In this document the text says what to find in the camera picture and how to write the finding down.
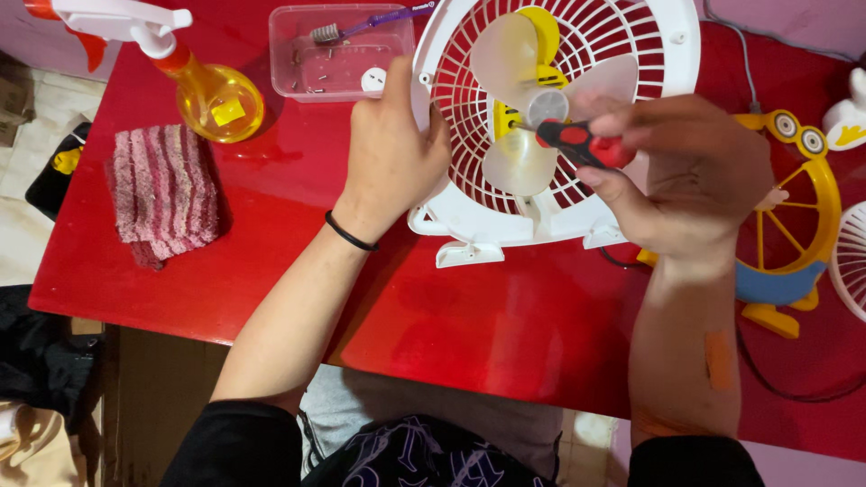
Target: orange spray bottle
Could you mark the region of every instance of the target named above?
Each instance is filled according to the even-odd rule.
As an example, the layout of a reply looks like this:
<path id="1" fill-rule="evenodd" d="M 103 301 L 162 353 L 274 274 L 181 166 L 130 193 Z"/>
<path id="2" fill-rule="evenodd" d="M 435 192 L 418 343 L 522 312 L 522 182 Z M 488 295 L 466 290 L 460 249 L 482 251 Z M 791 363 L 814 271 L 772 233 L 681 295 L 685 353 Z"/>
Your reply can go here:
<path id="1" fill-rule="evenodd" d="M 102 62 L 107 40 L 134 41 L 153 64 L 178 84 L 178 110 L 202 137 L 217 142 L 247 139 L 262 124 L 262 95 L 236 70 L 202 64 L 172 34 L 189 27 L 192 14 L 133 0 L 24 0 L 35 17 L 61 20 L 87 51 L 87 68 Z"/>

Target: purple toothbrush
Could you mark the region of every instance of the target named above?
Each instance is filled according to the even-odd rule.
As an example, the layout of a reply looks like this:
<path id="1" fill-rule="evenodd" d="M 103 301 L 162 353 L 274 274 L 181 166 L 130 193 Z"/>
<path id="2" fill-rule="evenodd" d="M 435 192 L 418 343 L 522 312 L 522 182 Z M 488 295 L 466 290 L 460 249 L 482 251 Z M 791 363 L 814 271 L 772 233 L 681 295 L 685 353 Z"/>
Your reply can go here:
<path id="1" fill-rule="evenodd" d="M 414 16 L 422 16 L 424 14 L 431 14 L 433 13 L 433 10 L 436 9 L 437 3 L 439 3 L 439 0 L 429 0 L 428 2 L 421 3 L 420 5 L 416 5 L 414 7 L 403 7 L 400 10 L 394 10 L 393 12 L 382 14 L 380 16 L 370 16 L 363 23 L 359 23 L 358 25 L 350 27 L 346 30 L 337 29 L 337 24 L 332 23 L 331 25 L 326 25 L 325 27 L 313 29 L 313 32 L 310 32 L 310 37 L 312 37 L 313 42 L 317 44 L 340 41 L 368 27 L 376 27 L 381 23 L 390 22 L 392 20 L 400 20 L 403 18 L 410 18 Z"/>

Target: black shirt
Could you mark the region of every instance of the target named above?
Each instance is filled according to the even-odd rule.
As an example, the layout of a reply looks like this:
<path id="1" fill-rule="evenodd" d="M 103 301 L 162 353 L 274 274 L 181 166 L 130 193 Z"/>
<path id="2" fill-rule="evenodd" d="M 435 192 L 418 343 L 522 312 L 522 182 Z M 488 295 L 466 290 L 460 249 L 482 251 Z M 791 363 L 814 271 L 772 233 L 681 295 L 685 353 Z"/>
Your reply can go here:
<path id="1" fill-rule="evenodd" d="M 483 438 L 415 415 L 370 425 L 301 482 L 301 430 L 283 409 L 251 401 L 208 404 L 163 486 L 526 485 L 555 487 Z M 631 455 L 629 486 L 761 486 L 748 452 L 717 437 L 653 438 Z"/>

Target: forearm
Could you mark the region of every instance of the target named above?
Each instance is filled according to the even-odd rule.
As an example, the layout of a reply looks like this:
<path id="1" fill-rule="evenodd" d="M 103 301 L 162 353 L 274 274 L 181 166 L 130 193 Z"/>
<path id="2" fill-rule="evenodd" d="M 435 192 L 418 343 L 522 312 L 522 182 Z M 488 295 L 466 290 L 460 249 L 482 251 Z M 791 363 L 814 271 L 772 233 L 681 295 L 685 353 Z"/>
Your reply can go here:
<path id="1" fill-rule="evenodd" d="M 736 435 L 733 243 L 718 255 L 700 263 L 662 256 L 653 271 L 629 359 L 633 445 L 654 436 L 654 424 L 670 434 Z"/>
<path id="2" fill-rule="evenodd" d="M 275 398 L 297 413 L 367 254 L 323 226 L 247 320 L 211 400 Z"/>

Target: pink striped towel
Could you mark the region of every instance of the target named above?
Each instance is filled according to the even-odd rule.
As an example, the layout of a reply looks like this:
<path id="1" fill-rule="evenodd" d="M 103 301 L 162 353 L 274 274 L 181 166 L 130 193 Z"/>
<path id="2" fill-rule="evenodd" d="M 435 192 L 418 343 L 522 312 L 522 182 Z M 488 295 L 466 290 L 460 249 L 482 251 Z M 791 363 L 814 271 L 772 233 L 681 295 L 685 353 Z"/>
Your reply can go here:
<path id="1" fill-rule="evenodd" d="M 114 135 L 107 170 L 114 216 L 139 265 L 162 269 L 165 259 L 217 238 L 217 189 L 203 149 L 186 125 Z"/>

